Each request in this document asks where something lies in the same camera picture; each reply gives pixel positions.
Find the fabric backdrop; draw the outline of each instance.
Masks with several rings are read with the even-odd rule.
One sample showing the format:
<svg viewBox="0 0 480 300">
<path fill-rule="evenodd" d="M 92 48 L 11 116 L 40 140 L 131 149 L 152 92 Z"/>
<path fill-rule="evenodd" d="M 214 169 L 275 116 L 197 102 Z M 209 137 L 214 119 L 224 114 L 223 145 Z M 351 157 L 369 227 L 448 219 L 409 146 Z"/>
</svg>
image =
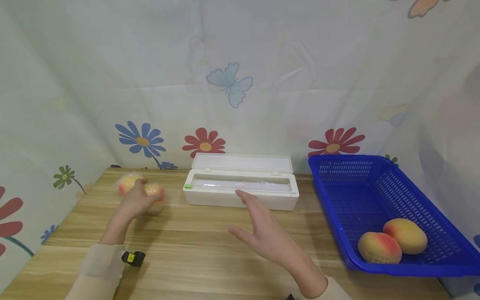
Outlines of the fabric backdrop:
<svg viewBox="0 0 480 300">
<path fill-rule="evenodd" d="M 379 154 L 474 243 L 477 0 L 0 0 L 0 291 L 110 166 Z M 480 299 L 480 279 L 448 279 Z"/>
</svg>

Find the peach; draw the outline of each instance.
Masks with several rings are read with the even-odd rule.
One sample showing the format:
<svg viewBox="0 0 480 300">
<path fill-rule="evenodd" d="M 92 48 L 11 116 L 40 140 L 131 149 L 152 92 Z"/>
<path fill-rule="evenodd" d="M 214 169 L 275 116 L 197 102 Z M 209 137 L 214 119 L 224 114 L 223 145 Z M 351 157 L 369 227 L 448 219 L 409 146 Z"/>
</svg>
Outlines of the peach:
<svg viewBox="0 0 480 300">
<path fill-rule="evenodd" d="M 148 209 L 149 213 L 159 213 L 162 211 L 163 207 L 165 206 L 165 202 L 163 201 L 165 197 L 164 189 L 158 183 L 147 183 L 144 186 L 145 193 L 147 195 L 155 195 L 160 194 L 161 200 L 155 201 L 152 206 Z"/>
<path fill-rule="evenodd" d="M 371 264 L 397 264 L 402 260 L 402 250 L 389 235 L 381 232 L 366 232 L 358 243 L 363 259 Z"/>
<path fill-rule="evenodd" d="M 122 196 L 125 196 L 129 190 L 135 185 L 135 180 L 142 179 L 143 175 L 137 172 L 132 172 L 123 175 L 118 181 L 118 189 Z"/>
<path fill-rule="evenodd" d="M 410 220 L 390 220 L 385 223 L 383 231 L 397 241 L 405 254 L 420 254 L 427 248 L 427 235 Z"/>
</svg>

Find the wooden table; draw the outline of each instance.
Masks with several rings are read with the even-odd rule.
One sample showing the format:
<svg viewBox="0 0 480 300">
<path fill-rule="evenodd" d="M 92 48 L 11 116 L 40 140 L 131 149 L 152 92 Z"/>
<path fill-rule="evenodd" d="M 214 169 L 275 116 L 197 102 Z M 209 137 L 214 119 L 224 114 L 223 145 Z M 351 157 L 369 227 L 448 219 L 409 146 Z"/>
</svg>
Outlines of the wooden table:
<svg viewBox="0 0 480 300">
<path fill-rule="evenodd" d="M 109 168 L 58 230 L 0 296 L 2 300 L 64 299 L 87 249 L 98 242 L 117 207 L 117 179 L 131 169 Z M 141 268 L 126 266 L 115 299 L 285 299 L 297 290 L 281 267 L 266 261 L 227 233 L 229 225 L 251 230 L 244 208 L 190 206 L 182 193 L 187 171 L 137 170 L 159 181 L 167 206 L 131 225 L 129 251 L 143 251 Z M 293 239 L 353 299 L 450 299 L 436 278 L 401 278 L 348 271 L 340 258 L 310 176 L 297 176 L 294 212 L 275 211 Z"/>
</svg>

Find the left hand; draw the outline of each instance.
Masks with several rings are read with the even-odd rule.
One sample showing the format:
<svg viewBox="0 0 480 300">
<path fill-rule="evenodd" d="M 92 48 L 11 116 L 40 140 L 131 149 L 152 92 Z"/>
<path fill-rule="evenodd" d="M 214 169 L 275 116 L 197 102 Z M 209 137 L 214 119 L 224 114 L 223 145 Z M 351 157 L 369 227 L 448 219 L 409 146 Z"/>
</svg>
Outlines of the left hand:
<svg viewBox="0 0 480 300">
<path fill-rule="evenodd" d="M 146 179 L 137 179 L 135 186 L 125 195 L 123 201 L 116 211 L 116 215 L 121 218 L 132 220 L 135 217 L 146 212 L 150 206 L 156 201 L 163 201 L 165 191 L 163 188 L 160 193 L 148 196 L 145 194 L 144 185 L 148 181 Z"/>
</svg>

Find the blue plastic basket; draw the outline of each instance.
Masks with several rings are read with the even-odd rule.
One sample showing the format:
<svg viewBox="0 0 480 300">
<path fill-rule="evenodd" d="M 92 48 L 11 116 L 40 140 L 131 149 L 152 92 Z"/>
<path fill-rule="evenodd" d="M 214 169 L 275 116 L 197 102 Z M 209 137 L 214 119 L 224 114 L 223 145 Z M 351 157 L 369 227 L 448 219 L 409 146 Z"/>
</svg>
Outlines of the blue plastic basket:
<svg viewBox="0 0 480 300">
<path fill-rule="evenodd" d="M 480 253 L 390 160 L 326 155 L 312 156 L 308 162 L 348 269 L 393 276 L 480 275 Z M 358 252 L 359 238 L 367 231 L 382 232 L 393 218 L 415 222 L 427 234 L 427 249 L 418 255 L 404 254 L 400 264 L 365 262 Z"/>
</svg>

